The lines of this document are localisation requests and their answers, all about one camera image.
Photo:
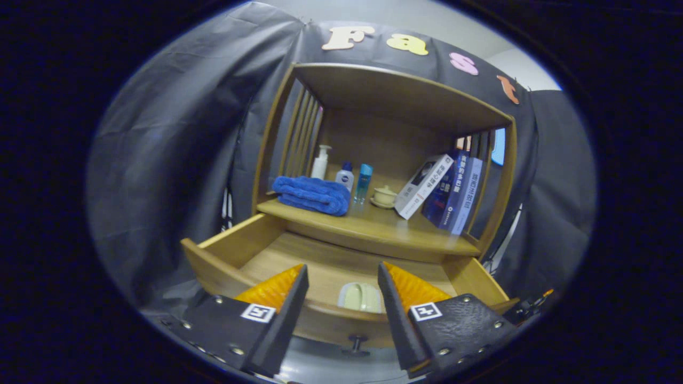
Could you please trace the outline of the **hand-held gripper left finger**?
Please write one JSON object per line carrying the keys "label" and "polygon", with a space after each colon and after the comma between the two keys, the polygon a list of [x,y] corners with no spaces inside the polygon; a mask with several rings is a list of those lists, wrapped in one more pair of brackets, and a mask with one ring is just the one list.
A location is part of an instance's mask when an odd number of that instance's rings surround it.
{"label": "hand-held gripper left finger", "polygon": [[160,323],[222,366],[271,378],[280,373],[308,289],[307,267],[299,264],[247,290],[240,300],[215,295],[181,316],[161,316]]}

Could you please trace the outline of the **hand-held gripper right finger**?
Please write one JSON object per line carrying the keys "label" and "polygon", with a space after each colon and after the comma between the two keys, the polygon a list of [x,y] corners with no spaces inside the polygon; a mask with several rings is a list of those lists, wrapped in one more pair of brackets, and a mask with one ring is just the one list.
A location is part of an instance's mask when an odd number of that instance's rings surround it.
{"label": "hand-held gripper right finger", "polygon": [[378,267],[401,369],[429,381],[458,378],[505,348],[518,328],[473,294],[450,297],[387,262]]}

